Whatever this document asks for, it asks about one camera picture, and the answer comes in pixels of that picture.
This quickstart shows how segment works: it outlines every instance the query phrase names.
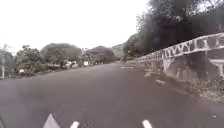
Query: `utility pole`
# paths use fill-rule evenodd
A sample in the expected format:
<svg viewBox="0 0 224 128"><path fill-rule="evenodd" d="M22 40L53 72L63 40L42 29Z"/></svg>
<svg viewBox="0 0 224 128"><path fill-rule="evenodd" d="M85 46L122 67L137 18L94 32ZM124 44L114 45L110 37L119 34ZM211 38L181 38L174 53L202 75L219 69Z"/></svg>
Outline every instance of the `utility pole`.
<svg viewBox="0 0 224 128"><path fill-rule="evenodd" d="M8 45L4 44L2 48L2 79L5 78L5 52L7 51Z"/></svg>
<svg viewBox="0 0 224 128"><path fill-rule="evenodd" d="M2 56L2 79L5 78L5 54Z"/></svg>

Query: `railing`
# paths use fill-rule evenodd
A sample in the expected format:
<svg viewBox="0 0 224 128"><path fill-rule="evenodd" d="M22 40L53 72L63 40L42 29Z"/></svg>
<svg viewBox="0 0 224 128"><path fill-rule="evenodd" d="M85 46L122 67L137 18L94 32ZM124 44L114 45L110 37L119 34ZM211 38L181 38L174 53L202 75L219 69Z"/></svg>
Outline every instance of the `railing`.
<svg viewBox="0 0 224 128"><path fill-rule="evenodd" d="M213 49L224 48L224 33L218 33L208 36L198 37L148 55L136 58L129 62L148 62L163 59L174 58L184 54L190 54L199 51L209 51Z"/></svg>

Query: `overcast sky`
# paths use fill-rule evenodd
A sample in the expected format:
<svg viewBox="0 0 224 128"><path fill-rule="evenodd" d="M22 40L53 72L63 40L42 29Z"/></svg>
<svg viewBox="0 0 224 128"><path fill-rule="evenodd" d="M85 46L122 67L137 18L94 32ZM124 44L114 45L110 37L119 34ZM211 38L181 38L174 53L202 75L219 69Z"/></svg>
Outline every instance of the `overcast sky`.
<svg viewBox="0 0 224 128"><path fill-rule="evenodd" d="M148 0L0 0L0 47L41 49L48 43L81 48L123 43L136 31Z"/></svg>

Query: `concrete barrier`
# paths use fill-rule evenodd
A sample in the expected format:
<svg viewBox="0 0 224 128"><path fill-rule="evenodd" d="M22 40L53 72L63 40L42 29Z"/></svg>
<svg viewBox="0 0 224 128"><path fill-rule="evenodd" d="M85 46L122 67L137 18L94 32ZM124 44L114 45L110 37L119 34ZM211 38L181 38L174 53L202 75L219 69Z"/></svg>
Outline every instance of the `concrete barrier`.
<svg viewBox="0 0 224 128"><path fill-rule="evenodd" d="M161 63L166 75L180 80L223 79L224 33L199 37L129 62Z"/></svg>

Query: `asphalt road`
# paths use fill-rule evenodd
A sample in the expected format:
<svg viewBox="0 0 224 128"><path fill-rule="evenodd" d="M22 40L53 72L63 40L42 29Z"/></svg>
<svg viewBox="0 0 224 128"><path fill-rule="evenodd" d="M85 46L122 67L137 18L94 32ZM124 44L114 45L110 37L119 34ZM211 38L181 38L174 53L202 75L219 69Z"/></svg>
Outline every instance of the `asphalt road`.
<svg viewBox="0 0 224 128"><path fill-rule="evenodd" d="M136 68L108 64L33 78L0 81L6 128L42 128L52 113L61 128L223 128L224 107L172 86L159 86Z"/></svg>

